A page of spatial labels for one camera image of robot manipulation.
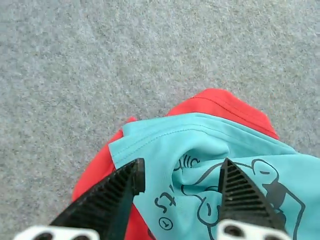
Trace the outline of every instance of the gray carpet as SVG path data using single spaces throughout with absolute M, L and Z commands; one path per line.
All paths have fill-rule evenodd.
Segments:
M 128 117 L 163 116 L 205 88 L 320 157 L 317 11 L 316 0 L 1 0 L 0 238 L 63 210 Z

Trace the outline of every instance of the black printed graphic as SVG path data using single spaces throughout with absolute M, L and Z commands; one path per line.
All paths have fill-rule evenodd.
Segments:
M 172 221 L 167 217 L 160 217 L 159 219 L 159 226 L 166 231 L 171 230 L 174 227 Z
M 257 176 L 259 182 L 255 182 L 257 186 L 262 186 L 264 189 L 262 193 L 266 196 L 268 202 L 273 206 L 274 210 L 286 224 L 287 217 L 281 210 L 282 206 L 286 202 L 286 198 L 289 197 L 297 203 L 299 209 L 297 209 L 297 215 L 295 219 L 295 226 L 293 232 L 289 234 L 293 235 L 293 240 L 297 240 L 297 234 L 299 230 L 299 225 L 306 208 L 305 204 L 295 196 L 289 189 L 287 189 L 283 184 L 279 182 L 278 171 L 269 163 L 262 159 L 254 159 L 251 165 L 246 165 L 243 163 L 235 162 L 240 167 L 249 168 L 252 170 L 252 174 Z M 203 180 L 205 180 L 216 168 L 220 167 L 223 163 L 218 163 L 210 167 L 203 175 L 192 185 L 197 186 Z M 218 224 L 219 219 L 219 209 L 220 206 L 213 207 L 211 202 L 208 201 L 207 196 L 210 191 L 218 191 L 218 186 L 213 185 L 204 189 L 199 194 L 188 194 L 187 185 L 181 186 L 181 191 L 186 196 L 194 196 L 200 200 L 200 204 L 197 209 L 197 219 L 206 226 L 209 234 L 210 240 L 215 240 L 212 234 L 212 229 Z
M 196 157 L 191 157 L 190 155 L 184 154 L 178 161 L 179 166 L 176 167 L 173 171 L 176 172 L 182 168 L 192 168 L 195 164 L 200 163 Z
M 173 187 L 172 187 L 171 184 L 170 184 L 169 188 L 170 188 L 170 190 L 171 190 L 172 192 L 174 192 L 174 189 L 173 189 Z M 161 199 L 161 198 L 166 199 L 165 201 L 162 201 L 162 203 L 167 203 L 169 207 L 170 207 L 170 206 L 176 206 L 175 197 L 173 197 L 172 195 L 170 195 L 170 194 L 167 193 L 167 192 L 161 193 L 160 197 L 156 197 L 156 198 L 154 199 L 154 204 L 155 204 L 158 208 L 163 209 L 162 212 L 163 212 L 164 214 L 167 212 L 168 208 L 167 208 L 165 205 L 159 204 L 159 199 Z

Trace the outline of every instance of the clothing pile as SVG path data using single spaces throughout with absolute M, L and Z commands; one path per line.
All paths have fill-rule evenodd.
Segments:
M 214 240 L 226 158 L 265 194 L 293 240 L 320 235 L 320 159 L 279 141 L 264 113 L 226 90 L 206 89 L 164 117 L 129 118 L 86 168 L 72 200 L 136 158 L 144 158 L 146 185 L 133 201 L 126 240 Z

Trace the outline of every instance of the turquoise fabric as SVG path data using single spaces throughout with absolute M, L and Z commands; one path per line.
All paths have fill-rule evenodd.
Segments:
M 241 124 L 202 113 L 136 121 L 109 149 L 115 167 L 144 158 L 134 204 L 156 239 L 214 240 L 219 173 L 231 159 L 257 184 L 294 240 L 320 236 L 320 159 Z

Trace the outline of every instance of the red garment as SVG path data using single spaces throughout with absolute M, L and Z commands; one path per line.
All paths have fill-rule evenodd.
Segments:
M 230 92 L 223 89 L 209 88 L 174 107 L 167 116 L 203 113 L 242 124 L 272 138 L 279 139 L 271 126 L 268 117 L 261 111 L 239 100 Z M 136 121 L 134 117 L 128 122 Z M 72 201 L 75 201 L 84 192 L 114 171 L 108 145 L 123 137 L 120 129 L 113 138 L 95 156 L 86 168 L 74 188 Z M 154 240 L 145 221 L 133 205 L 130 213 L 125 240 Z

